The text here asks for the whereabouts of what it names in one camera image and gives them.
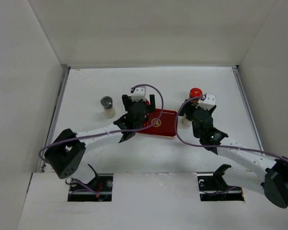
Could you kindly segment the black cap white bottle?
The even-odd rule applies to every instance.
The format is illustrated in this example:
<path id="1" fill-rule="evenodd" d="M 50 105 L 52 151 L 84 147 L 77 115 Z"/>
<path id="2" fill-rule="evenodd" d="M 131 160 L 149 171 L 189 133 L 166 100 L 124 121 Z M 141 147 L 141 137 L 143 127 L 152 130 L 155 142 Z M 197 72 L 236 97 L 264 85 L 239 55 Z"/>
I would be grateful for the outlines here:
<path id="1" fill-rule="evenodd" d="M 187 127 L 189 127 L 192 124 L 192 122 L 188 120 L 186 117 L 183 117 L 181 122 Z"/>

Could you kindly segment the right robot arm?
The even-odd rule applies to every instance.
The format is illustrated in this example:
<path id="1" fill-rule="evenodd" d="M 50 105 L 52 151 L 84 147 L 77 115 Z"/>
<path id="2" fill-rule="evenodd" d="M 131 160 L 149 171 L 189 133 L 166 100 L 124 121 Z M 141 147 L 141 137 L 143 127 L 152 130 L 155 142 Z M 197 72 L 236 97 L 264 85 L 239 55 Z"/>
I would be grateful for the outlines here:
<path id="1" fill-rule="evenodd" d="M 212 113 L 215 106 L 203 109 L 198 103 L 185 101 L 178 111 L 192 124 L 193 136 L 203 147 L 215 155 L 228 158 L 249 169 L 258 179 L 252 183 L 254 190 L 263 193 L 274 205 L 288 207 L 288 158 L 240 145 L 228 134 L 214 127 Z"/>

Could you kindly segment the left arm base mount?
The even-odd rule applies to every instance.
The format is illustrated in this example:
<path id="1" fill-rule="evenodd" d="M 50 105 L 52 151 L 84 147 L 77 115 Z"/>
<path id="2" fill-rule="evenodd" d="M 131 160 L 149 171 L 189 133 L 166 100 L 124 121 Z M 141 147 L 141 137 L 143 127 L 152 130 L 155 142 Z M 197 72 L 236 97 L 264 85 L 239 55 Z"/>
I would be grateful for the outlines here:
<path id="1" fill-rule="evenodd" d="M 89 182 L 84 183 L 77 178 L 68 178 L 65 184 L 69 186 L 68 202 L 111 202 L 113 189 L 113 174 L 99 174 L 92 165 L 87 164 L 82 175 L 92 173 Z"/>

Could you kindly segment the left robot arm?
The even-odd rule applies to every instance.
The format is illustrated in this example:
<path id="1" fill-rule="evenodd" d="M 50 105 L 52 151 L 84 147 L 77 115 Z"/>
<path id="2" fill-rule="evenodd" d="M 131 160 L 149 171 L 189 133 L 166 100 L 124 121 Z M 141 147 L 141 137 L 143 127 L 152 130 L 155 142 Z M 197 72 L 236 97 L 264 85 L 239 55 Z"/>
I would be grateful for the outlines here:
<path id="1" fill-rule="evenodd" d="M 87 191 L 93 191 L 98 186 L 89 163 L 83 162 L 85 153 L 109 144 L 119 144 L 131 139 L 138 130 L 144 128 L 149 113 L 156 111 L 155 96 L 133 101 L 131 96 L 123 95 L 122 101 L 126 114 L 112 124 L 100 129 L 83 133 L 63 130 L 52 143 L 45 154 L 45 160 L 60 179 L 73 178 L 81 181 Z"/>

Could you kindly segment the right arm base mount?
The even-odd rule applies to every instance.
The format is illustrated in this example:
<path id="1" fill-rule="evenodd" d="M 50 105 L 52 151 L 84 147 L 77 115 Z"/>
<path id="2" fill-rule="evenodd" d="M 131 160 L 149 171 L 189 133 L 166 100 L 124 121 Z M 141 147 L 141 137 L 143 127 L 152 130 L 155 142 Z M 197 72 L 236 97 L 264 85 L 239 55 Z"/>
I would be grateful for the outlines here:
<path id="1" fill-rule="evenodd" d="M 197 174 L 199 196 L 202 202 L 217 201 L 244 201 L 241 187 L 229 186 L 223 175 L 231 165 L 223 164 L 214 172 L 201 172 Z"/>

